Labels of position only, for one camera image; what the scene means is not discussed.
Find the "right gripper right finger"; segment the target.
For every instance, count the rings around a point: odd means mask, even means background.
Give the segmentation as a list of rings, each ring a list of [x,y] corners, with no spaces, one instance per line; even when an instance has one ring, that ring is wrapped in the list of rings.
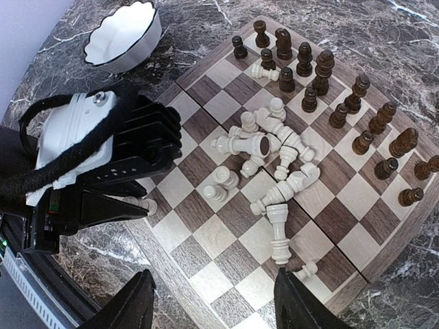
[[[294,275],[281,267],[274,283],[277,328],[336,329],[350,326],[335,316]]]

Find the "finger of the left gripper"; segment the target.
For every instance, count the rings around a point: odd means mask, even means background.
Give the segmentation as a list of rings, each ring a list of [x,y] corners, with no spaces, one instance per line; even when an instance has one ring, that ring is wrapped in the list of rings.
[[[140,219],[147,216],[147,210],[117,199],[84,191],[80,211],[81,226],[96,226],[113,221]]]

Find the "wooden chessboard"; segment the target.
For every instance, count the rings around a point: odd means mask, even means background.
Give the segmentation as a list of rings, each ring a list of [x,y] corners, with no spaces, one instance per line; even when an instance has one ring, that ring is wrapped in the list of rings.
[[[155,215],[130,230],[192,328],[273,328],[278,270],[340,312],[399,255],[438,203],[438,147],[366,79],[326,63],[300,76],[306,40],[264,16],[160,100],[179,111],[182,156],[144,180]]]

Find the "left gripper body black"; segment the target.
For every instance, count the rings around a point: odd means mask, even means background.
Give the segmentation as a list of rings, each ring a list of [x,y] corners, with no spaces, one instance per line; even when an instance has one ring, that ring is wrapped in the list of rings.
[[[55,254],[61,236],[72,236],[92,226],[80,225],[82,194],[99,193],[122,201],[124,197],[144,197],[141,178],[167,171],[181,157],[181,117],[175,108],[151,101],[134,90],[112,91],[115,106],[79,143],[24,179],[26,194],[54,182],[75,169],[113,137],[112,158],[107,164],[87,171],[76,183],[62,189],[48,188],[23,223],[23,250],[27,253]],[[74,95],[39,101],[29,108],[20,122],[20,138],[26,152],[37,160],[38,140],[52,110],[69,104]]]

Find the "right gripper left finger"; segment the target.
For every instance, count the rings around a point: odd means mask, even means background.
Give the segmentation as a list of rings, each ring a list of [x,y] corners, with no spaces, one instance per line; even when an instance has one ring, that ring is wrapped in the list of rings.
[[[151,328],[154,279],[150,270],[136,273],[97,314],[79,328]]]

